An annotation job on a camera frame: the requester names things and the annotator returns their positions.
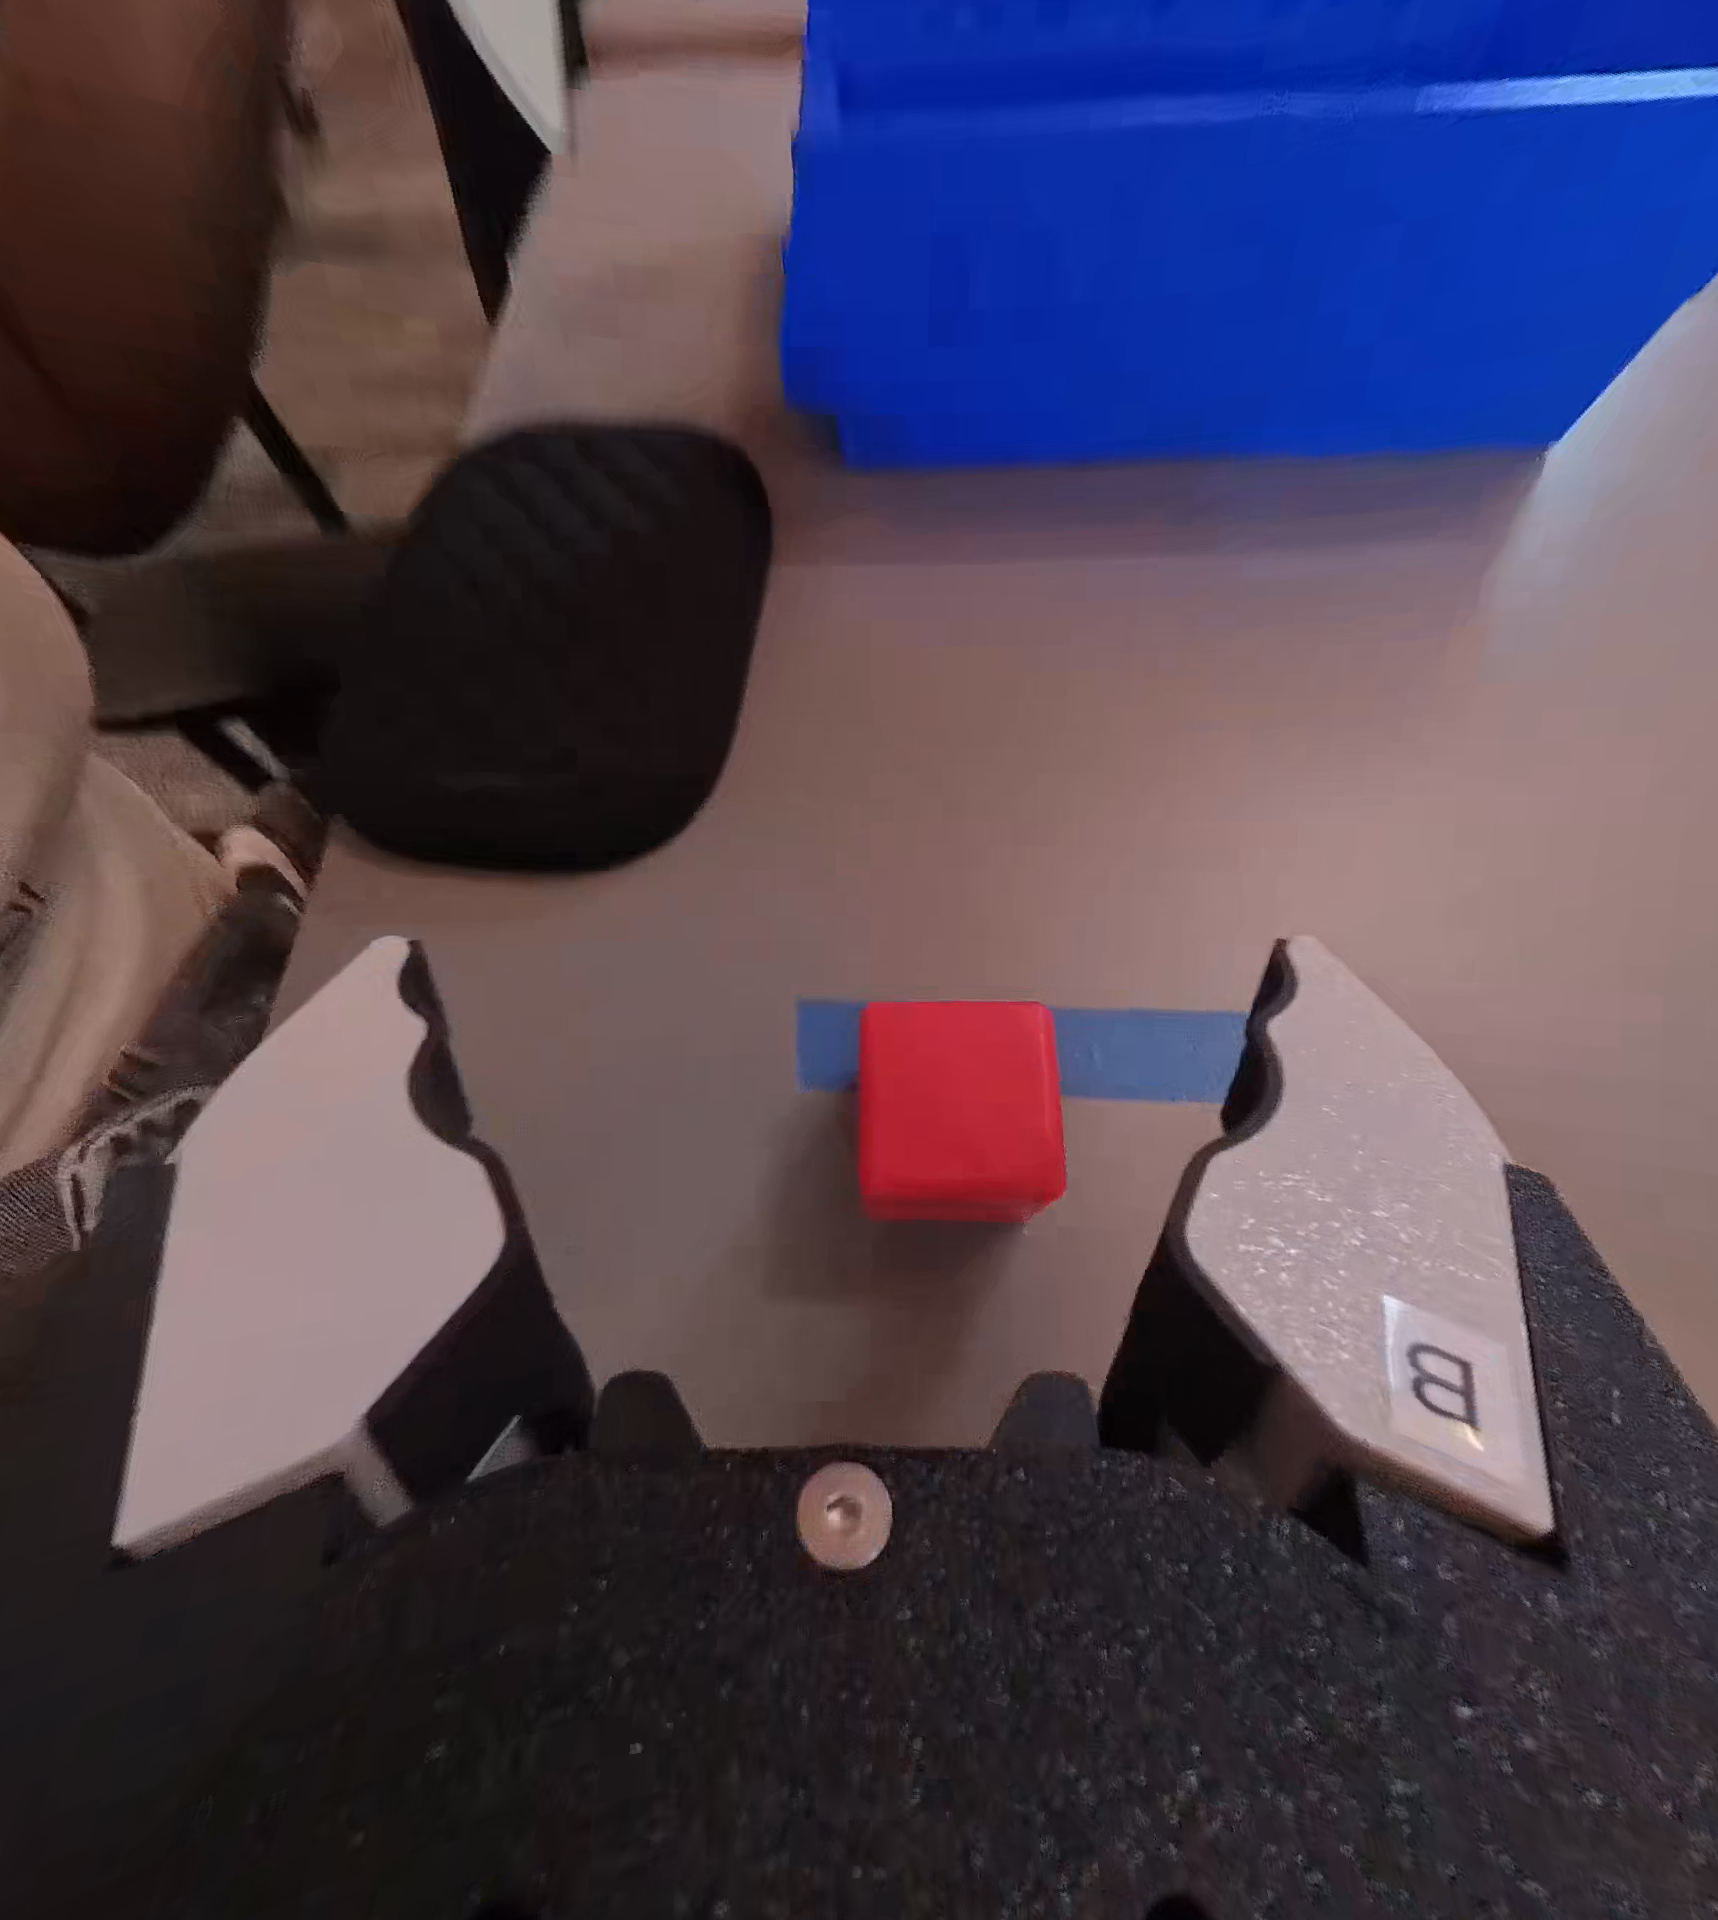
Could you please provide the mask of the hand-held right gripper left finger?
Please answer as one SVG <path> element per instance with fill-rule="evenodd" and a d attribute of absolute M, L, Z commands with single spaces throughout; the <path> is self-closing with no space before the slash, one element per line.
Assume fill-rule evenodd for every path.
<path fill-rule="evenodd" d="M 387 1529 L 585 1451 L 597 1385 L 450 1044 L 425 949 L 383 937 L 174 1147 L 116 1554 L 315 1486 Z"/>

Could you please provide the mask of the person's left forearm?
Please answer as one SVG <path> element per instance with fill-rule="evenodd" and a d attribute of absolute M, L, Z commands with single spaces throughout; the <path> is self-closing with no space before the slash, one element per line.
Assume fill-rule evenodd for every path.
<path fill-rule="evenodd" d="M 287 2 L 0 5 L 0 534 L 140 554 L 201 502 L 260 345 Z"/>

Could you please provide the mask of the red foam cube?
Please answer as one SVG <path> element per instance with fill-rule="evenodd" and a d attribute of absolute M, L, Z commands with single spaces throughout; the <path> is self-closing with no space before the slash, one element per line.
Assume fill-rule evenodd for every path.
<path fill-rule="evenodd" d="M 1059 1031 L 1040 1002 L 869 1002 L 857 1183 L 873 1222 L 1022 1226 L 1069 1187 Z"/>

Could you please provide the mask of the blue tape strip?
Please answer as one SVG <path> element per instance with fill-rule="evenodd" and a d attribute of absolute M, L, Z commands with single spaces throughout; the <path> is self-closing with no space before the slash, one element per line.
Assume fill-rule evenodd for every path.
<path fill-rule="evenodd" d="M 1248 1016 L 1219 1010 L 1051 1009 L 1069 1098 L 1221 1107 L 1246 1047 Z M 864 1004 L 797 1004 L 797 1081 L 852 1092 L 863 1071 Z"/>

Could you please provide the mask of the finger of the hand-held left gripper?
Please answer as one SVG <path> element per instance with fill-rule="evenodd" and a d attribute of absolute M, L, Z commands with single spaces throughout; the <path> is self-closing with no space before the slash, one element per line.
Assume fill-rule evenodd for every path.
<path fill-rule="evenodd" d="M 589 70 L 577 2 L 402 2 L 398 23 L 432 116 L 462 253 L 488 324 L 555 160 L 572 145 Z"/>

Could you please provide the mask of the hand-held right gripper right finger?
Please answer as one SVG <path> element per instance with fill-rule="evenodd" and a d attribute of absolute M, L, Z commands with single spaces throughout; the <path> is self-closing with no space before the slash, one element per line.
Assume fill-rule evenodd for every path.
<path fill-rule="evenodd" d="M 1301 935 L 1272 949 L 1221 1124 L 1136 1289 L 1100 1442 L 1307 1521 L 1366 1482 L 1552 1545 L 1511 1161 L 1475 1097 Z"/>

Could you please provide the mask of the blue plastic bin with tag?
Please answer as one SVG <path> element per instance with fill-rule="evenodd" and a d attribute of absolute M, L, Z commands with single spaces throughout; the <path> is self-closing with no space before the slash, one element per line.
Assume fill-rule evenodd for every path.
<path fill-rule="evenodd" d="M 825 2 L 781 362 L 854 468 L 1544 450 L 1718 276 L 1718 2 Z"/>

